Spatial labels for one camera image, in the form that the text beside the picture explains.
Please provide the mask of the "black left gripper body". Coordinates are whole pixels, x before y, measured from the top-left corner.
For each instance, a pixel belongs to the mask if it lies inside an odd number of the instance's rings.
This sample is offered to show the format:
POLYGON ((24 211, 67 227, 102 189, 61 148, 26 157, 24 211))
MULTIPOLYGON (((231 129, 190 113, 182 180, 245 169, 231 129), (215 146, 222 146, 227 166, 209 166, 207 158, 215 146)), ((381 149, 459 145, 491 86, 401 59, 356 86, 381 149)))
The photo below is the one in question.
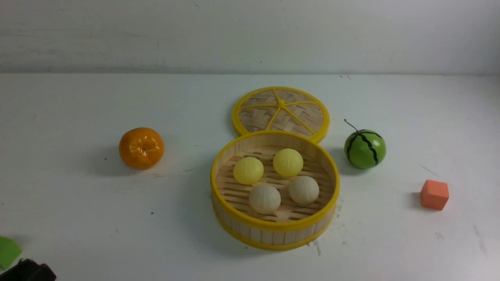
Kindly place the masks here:
POLYGON ((0 275, 1 281, 55 281, 56 274, 45 263, 22 259, 0 275))

